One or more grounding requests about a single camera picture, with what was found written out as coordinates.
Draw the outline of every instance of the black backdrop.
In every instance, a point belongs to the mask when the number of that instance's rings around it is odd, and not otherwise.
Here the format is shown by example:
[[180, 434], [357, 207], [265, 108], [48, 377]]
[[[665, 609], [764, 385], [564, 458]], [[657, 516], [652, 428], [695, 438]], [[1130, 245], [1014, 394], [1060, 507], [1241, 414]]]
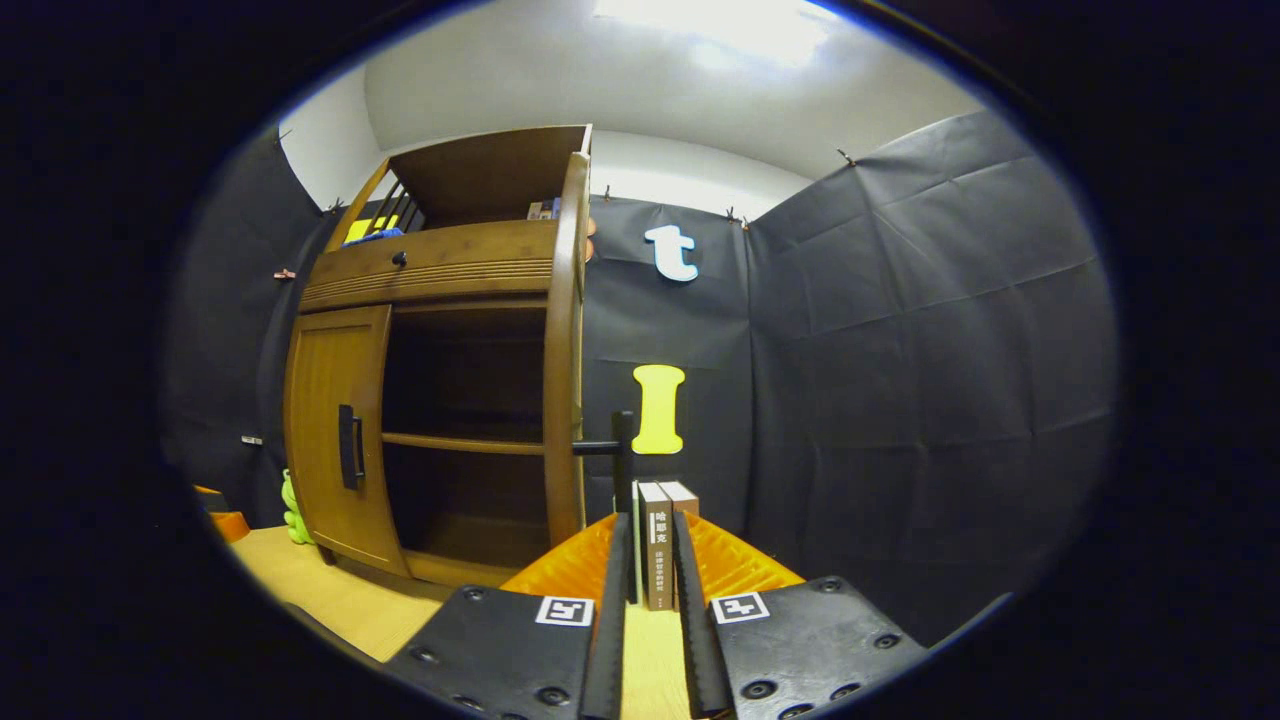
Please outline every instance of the black backdrop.
[[[166, 461], [220, 491], [251, 528], [284, 524], [289, 332], [338, 222], [311, 201], [278, 138], [271, 126], [232, 155], [193, 213], [170, 272], [160, 350]], [[294, 282], [273, 277], [285, 268]]]
[[[804, 577], [845, 575], [933, 644], [1021, 589], [1102, 479], [1115, 310], [1089, 229], [989, 113], [943, 120], [744, 232], [594, 199], [584, 429], [639, 411], [631, 370], [685, 370], [676, 475], [703, 514]], [[648, 229], [695, 238], [663, 278]], [[588, 461], [589, 520], [609, 461]]]
[[977, 113], [746, 236], [746, 538], [845, 575], [932, 644], [1028, 583], [1106, 471], [1119, 347], [1091, 233], [1044, 160]]
[[[703, 514], [724, 529], [746, 528], [751, 459], [751, 345], [742, 228], [689, 208], [593, 197], [595, 256], [586, 265], [582, 305], [582, 432], [609, 437], [614, 410], [640, 418], [637, 365], [685, 372], [676, 393], [676, 455], [636, 456], [639, 479], [678, 477], [701, 498]], [[678, 225], [695, 238], [689, 283], [653, 264], [648, 229]], [[588, 519], [612, 511], [611, 460], [586, 460]]]

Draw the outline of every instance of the yellow object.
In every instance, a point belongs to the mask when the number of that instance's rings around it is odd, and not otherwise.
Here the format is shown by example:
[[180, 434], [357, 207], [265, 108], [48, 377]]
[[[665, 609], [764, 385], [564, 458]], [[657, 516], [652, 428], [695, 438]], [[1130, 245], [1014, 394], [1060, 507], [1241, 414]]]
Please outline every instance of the yellow object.
[[[526, 594], [589, 597], [596, 607], [604, 597], [604, 573], [618, 515], [588, 527], [502, 584], [500, 589]], [[804, 578], [716, 524], [696, 515], [689, 520], [698, 577], [705, 602], [748, 592], [797, 585]]]
[[360, 240], [366, 234], [372, 234], [384, 227], [396, 227], [397, 224], [399, 224], [399, 215], [392, 215], [390, 218], [378, 218], [378, 224], [374, 225], [374, 229], [369, 229], [369, 223], [372, 222], [374, 222], [372, 219], [366, 218], [364, 220], [356, 220], [355, 223], [351, 223], [351, 229], [347, 231], [347, 240], [344, 240], [343, 242]]
[[632, 373], [640, 383], [640, 434], [631, 441], [639, 455], [675, 455], [685, 447], [676, 434], [676, 387], [685, 372], [671, 365], [640, 365]]

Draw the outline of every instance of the white wall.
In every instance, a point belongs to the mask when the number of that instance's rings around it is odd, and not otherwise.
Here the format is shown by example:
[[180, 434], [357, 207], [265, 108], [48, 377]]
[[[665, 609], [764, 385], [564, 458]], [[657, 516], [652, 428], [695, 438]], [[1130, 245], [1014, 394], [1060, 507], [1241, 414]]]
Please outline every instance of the white wall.
[[[396, 155], [453, 140], [416, 142], [387, 151]], [[754, 220], [778, 202], [804, 190], [813, 181], [765, 163], [662, 137], [591, 132], [591, 193], [630, 197], [667, 205], [695, 208]], [[393, 181], [388, 177], [372, 197], [384, 197]]]
[[365, 67], [339, 77], [280, 119], [280, 145], [293, 174], [321, 209], [360, 192], [384, 152], [365, 104]]

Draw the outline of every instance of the cabinet door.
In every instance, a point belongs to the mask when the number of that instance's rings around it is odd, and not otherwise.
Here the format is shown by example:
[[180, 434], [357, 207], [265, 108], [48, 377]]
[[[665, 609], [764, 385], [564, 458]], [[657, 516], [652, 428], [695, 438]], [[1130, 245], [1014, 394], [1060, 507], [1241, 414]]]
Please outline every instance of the cabinet door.
[[408, 577], [383, 477], [390, 311], [376, 305], [298, 318], [284, 432], [298, 506], [316, 543]]

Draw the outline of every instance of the blue object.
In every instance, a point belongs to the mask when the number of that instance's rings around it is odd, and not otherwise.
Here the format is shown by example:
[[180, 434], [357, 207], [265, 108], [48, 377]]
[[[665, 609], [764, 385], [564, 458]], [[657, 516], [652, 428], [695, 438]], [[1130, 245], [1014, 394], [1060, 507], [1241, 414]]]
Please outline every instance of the blue object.
[[653, 243], [653, 263], [659, 273], [684, 283], [698, 277], [698, 266], [685, 263], [685, 250], [694, 249], [694, 238], [682, 234], [680, 227], [653, 228], [644, 238]]
[[374, 234], [366, 234], [365, 237], [362, 237], [360, 240], [352, 240], [351, 242], [344, 242], [343, 245], [358, 245], [361, 242], [369, 242], [371, 240], [381, 240], [384, 237], [396, 237], [398, 234], [404, 234], [404, 231], [402, 231], [399, 228], [388, 228], [388, 229], [384, 229], [384, 231], [378, 231]]

